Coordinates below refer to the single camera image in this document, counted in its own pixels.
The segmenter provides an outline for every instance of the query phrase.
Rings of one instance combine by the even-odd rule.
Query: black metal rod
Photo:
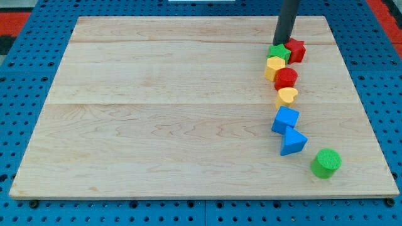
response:
[[[300,0],[283,0],[275,29],[274,45],[285,44],[289,41],[299,6]]]

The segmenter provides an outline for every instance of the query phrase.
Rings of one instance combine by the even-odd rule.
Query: red stripe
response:
[[[17,37],[31,13],[0,13],[0,35]]]
[[[402,30],[396,24],[395,18],[389,13],[387,5],[381,0],[367,0],[367,3],[394,45],[399,57],[402,58]]]

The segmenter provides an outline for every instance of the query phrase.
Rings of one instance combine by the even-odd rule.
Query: wood grain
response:
[[[296,128],[264,78],[277,17],[80,18],[10,195],[30,200],[383,198],[399,191],[323,17],[298,17]],[[343,165],[310,171],[322,148]]]

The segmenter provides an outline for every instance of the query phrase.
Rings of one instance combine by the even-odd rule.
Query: toy block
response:
[[[311,169],[321,179],[330,178],[341,166],[342,159],[333,149],[320,150],[312,161]]]
[[[281,106],[278,113],[276,113],[271,129],[272,131],[283,135],[286,132],[286,127],[294,128],[298,117],[299,112],[297,110]]]
[[[304,54],[306,53],[306,48],[304,47],[304,41],[298,41],[296,39],[290,38],[290,41],[285,44],[285,47],[291,51],[289,57],[289,64],[294,62],[302,62]]]
[[[285,60],[278,56],[273,56],[266,59],[265,78],[275,82],[276,72],[284,68],[285,65]]]
[[[276,72],[275,89],[295,86],[297,72],[292,68],[282,68]]]
[[[282,137],[281,155],[285,156],[302,151],[307,140],[307,137],[296,129],[287,126],[285,134]]]
[[[269,47],[268,56],[266,58],[280,57],[285,60],[286,64],[288,64],[290,53],[291,53],[291,51],[288,50],[287,48],[285,48],[284,44],[280,44],[280,45],[276,45],[276,46],[271,45]]]
[[[291,87],[280,89],[276,96],[276,109],[279,109],[281,106],[291,107],[295,103],[298,93],[297,89]]]

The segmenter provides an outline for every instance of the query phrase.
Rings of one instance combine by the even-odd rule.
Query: green block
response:
[[[312,161],[311,169],[315,176],[321,179],[330,178],[337,169],[340,168],[342,159],[340,155],[329,148],[322,149],[318,152]]]
[[[285,60],[286,64],[288,64],[289,57],[290,57],[291,51],[285,48],[284,44],[280,45],[271,45],[268,50],[268,55],[266,58],[270,57],[280,57]]]

